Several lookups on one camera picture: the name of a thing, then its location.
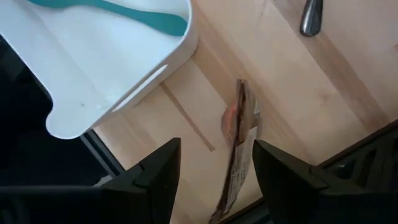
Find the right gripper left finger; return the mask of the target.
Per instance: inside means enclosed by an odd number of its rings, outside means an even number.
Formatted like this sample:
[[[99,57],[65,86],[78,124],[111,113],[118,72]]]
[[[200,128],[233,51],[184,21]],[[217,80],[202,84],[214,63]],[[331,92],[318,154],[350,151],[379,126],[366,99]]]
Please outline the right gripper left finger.
[[[173,138],[102,186],[105,223],[169,223],[180,178],[181,139]]]

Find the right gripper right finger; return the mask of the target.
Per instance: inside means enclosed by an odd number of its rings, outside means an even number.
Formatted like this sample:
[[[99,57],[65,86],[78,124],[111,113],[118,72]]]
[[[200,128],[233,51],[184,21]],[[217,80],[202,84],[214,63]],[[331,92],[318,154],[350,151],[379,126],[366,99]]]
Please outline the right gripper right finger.
[[[327,188],[312,166],[263,140],[254,141],[252,159],[272,221],[308,223],[318,192]]]

